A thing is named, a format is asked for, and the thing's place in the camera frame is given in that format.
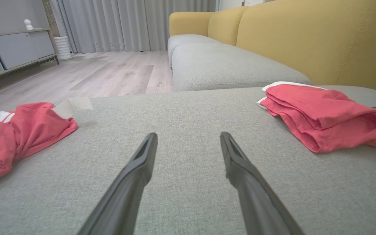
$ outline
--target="gray curtain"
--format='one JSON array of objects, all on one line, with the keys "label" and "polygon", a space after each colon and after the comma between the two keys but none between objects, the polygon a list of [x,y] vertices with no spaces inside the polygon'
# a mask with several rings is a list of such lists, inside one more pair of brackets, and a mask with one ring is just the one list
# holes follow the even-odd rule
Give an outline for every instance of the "gray curtain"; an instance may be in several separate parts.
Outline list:
[{"label": "gray curtain", "polygon": [[215,0],[215,11],[218,12],[223,7],[223,0]]},{"label": "gray curtain", "polygon": [[214,11],[215,0],[58,0],[75,53],[166,50],[169,15]]}]

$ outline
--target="gray seat cushion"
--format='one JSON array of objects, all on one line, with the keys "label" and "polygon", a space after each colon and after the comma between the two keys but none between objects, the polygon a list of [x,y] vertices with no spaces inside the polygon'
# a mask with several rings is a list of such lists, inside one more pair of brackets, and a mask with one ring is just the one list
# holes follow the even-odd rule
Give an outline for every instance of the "gray seat cushion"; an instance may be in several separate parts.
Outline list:
[{"label": "gray seat cushion", "polygon": [[172,67],[172,54],[179,45],[188,43],[220,43],[219,41],[207,36],[198,34],[180,34],[169,37],[167,41],[167,53],[169,55],[169,66]]},{"label": "gray seat cushion", "polygon": [[311,84],[297,70],[228,44],[181,45],[172,62],[176,91],[257,87],[277,81]]},{"label": "gray seat cushion", "polygon": [[[376,91],[325,86],[376,106]],[[143,137],[158,134],[135,235],[246,234],[225,177],[230,132],[305,234],[376,234],[376,148],[314,154],[256,105],[261,88],[91,99],[79,128],[0,178],[0,234],[76,234]]]}]

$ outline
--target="cabinet door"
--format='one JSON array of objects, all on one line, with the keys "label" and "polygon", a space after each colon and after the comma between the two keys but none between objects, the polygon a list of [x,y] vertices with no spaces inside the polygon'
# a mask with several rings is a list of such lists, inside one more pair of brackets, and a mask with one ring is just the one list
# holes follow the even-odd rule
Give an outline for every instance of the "cabinet door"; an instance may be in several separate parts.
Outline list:
[{"label": "cabinet door", "polygon": [[38,58],[43,58],[55,53],[47,31],[30,32],[29,34]]},{"label": "cabinet door", "polygon": [[0,36],[0,58],[5,69],[38,59],[28,33]]}]

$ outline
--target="red and white shirt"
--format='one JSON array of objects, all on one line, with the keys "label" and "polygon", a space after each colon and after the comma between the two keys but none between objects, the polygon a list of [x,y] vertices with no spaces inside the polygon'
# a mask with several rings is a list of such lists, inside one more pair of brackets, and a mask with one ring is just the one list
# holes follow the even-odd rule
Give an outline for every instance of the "red and white shirt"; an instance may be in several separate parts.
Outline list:
[{"label": "red and white shirt", "polygon": [[294,82],[275,82],[257,104],[272,116],[281,116],[291,133],[315,153],[376,147],[376,108],[348,98],[337,90]]},{"label": "red and white shirt", "polygon": [[59,117],[53,107],[41,102],[0,112],[0,177],[12,169],[14,161],[45,149],[78,128],[73,118]]}]

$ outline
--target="yellow sofa backrest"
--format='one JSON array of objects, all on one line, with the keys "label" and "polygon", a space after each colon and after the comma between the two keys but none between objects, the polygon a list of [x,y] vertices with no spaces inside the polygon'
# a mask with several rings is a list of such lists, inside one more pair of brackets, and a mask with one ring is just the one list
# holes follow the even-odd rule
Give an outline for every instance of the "yellow sofa backrest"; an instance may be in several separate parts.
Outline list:
[{"label": "yellow sofa backrest", "polygon": [[238,7],[214,13],[209,20],[208,37],[235,46],[240,19],[247,8]]},{"label": "yellow sofa backrest", "polygon": [[376,89],[376,0],[277,0],[249,7],[236,46],[315,85]]},{"label": "yellow sofa backrest", "polygon": [[169,16],[169,35],[209,33],[210,17],[214,12],[174,12]]}]

